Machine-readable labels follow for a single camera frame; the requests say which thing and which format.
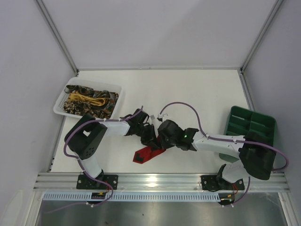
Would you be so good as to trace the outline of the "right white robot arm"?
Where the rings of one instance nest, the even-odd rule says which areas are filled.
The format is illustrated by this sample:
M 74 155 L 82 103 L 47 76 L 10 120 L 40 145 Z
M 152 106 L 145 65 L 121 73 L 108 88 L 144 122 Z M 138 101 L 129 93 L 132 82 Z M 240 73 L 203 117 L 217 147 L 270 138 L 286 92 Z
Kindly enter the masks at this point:
M 203 135 L 195 128 L 181 129 L 174 121 L 166 120 L 158 128 L 160 143 L 164 149 L 177 147 L 183 151 L 211 151 L 229 155 L 237 160 L 224 164 L 216 175 L 218 189 L 226 190 L 243 177 L 269 180 L 276 153 L 265 146 L 251 144 L 258 136 L 250 132 L 246 136 Z

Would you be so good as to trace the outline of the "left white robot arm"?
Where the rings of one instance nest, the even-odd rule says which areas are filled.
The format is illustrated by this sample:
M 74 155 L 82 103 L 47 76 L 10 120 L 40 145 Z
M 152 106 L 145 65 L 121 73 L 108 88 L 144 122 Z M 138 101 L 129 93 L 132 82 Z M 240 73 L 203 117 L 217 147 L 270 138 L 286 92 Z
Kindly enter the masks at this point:
M 142 145 L 146 146 L 134 155 L 134 160 L 138 163 L 150 160 L 162 148 L 154 125 L 148 123 L 149 118 L 142 108 L 117 120 L 96 119 L 86 114 L 65 136 L 63 153 L 78 162 L 90 181 L 105 184 L 103 169 L 95 158 L 95 152 L 102 140 L 109 137 L 138 136 Z

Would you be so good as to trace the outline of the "red necktie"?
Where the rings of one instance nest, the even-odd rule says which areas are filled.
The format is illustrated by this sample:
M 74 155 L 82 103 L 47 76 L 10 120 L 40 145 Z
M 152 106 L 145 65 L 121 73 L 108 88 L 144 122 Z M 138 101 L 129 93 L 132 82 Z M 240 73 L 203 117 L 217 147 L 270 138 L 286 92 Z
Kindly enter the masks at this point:
M 135 152 L 133 157 L 133 162 L 138 164 L 143 164 L 153 159 L 154 157 L 164 153 L 165 151 L 166 149 L 147 146 Z

